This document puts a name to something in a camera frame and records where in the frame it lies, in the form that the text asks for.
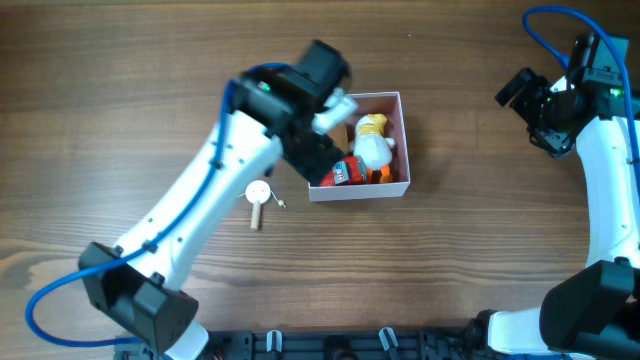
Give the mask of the red toy fire truck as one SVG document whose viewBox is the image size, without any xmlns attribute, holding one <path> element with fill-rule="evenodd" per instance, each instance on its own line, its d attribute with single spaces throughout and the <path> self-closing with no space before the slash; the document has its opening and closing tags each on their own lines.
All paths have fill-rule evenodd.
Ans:
<svg viewBox="0 0 640 360">
<path fill-rule="evenodd" d="M 320 187 L 361 185 L 368 180 L 365 164 L 359 156 L 348 156 L 338 161 L 319 183 Z"/>
</svg>

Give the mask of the white plush duck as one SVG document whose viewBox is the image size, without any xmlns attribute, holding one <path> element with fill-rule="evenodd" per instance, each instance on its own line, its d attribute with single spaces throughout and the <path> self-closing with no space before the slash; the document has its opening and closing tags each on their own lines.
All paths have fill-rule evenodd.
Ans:
<svg viewBox="0 0 640 360">
<path fill-rule="evenodd" d="M 354 156 L 363 161 L 369 183 L 373 182 L 377 172 L 380 184 L 393 182 L 390 164 L 395 140 L 384 136 L 386 123 L 384 114 L 367 114 L 359 119 L 354 128 L 350 149 Z"/>
</svg>

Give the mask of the white rattle drum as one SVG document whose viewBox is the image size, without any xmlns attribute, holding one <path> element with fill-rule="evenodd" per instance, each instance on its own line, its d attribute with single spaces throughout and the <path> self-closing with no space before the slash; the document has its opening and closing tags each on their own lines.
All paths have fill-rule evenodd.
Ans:
<svg viewBox="0 0 640 360">
<path fill-rule="evenodd" d="M 284 200 L 279 199 L 270 185 L 264 180 L 254 180 L 249 183 L 243 193 L 243 196 L 252 205 L 250 229 L 258 231 L 261 229 L 261 217 L 263 206 L 273 198 L 277 205 L 286 208 L 287 204 Z"/>
</svg>

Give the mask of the pink cardboard box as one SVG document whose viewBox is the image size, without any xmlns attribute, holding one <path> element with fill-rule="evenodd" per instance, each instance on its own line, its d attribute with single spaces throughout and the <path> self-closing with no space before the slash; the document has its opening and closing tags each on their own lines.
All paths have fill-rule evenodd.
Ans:
<svg viewBox="0 0 640 360">
<path fill-rule="evenodd" d="M 357 104 L 355 112 L 345 121 L 343 132 L 350 139 L 354 139 L 357 121 L 365 115 L 382 114 L 387 118 L 384 136 L 395 141 L 390 149 L 392 154 L 390 173 L 393 181 L 386 184 L 313 186 L 309 185 L 311 202 L 360 200 L 374 198 L 401 197 L 411 183 L 406 131 L 400 94 L 398 92 L 378 92 L 351 94 L 350 97 Z"/>
</svg>

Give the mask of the brown plush toy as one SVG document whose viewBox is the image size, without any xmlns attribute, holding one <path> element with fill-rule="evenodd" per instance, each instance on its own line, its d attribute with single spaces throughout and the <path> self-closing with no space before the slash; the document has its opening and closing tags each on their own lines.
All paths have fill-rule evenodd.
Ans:
<svg viewBox="0 0 640 360">
<path fill-rule="evenodd" d="M 337 125 L 333 127 L 327 135 L 332 139 L 335 146 L 338 147 L 343 153 L 349 152 L 349 139 L 347 128 L 344 125 Z"/>
</svg>

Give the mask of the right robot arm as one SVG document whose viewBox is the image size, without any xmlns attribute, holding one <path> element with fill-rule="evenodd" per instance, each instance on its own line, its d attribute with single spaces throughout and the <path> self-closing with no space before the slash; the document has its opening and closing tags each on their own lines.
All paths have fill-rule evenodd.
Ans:
<svg viewBox="0 0 640 360">
<path fill-rule="evenodd" d="M 639 191 L 622 74 L 604 40 L 579 35 L 564 77 L 521 69 L 495 96 L 527 124 L 531 144 L 577 152 L 585 175 L 589 250 L 583 270 L 533 309 L 489 312 L 486 348 L 513 358 L 639 356 Z"/>
</svg>

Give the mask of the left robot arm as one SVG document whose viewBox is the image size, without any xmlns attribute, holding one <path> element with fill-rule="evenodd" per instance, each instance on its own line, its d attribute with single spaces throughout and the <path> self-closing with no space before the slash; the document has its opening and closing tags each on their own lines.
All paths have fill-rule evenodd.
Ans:
<svg viewBox="0 0 640 360">
<path fill-rule="evenodd" d="M 342 156 L 327 132 L 356 108 L 341 89 L 347 61 L 315 40 L 293 65 L 258 65 L 232 80 L 218 123 L 146 219 L 114 245 L 91 243 L 78 266 L 91 305 L 152 351 L 196 359 L 209 341 L 182 290 L 192 263 L 240 193 L 286 160 L 310 184 Z"/>
</svg>

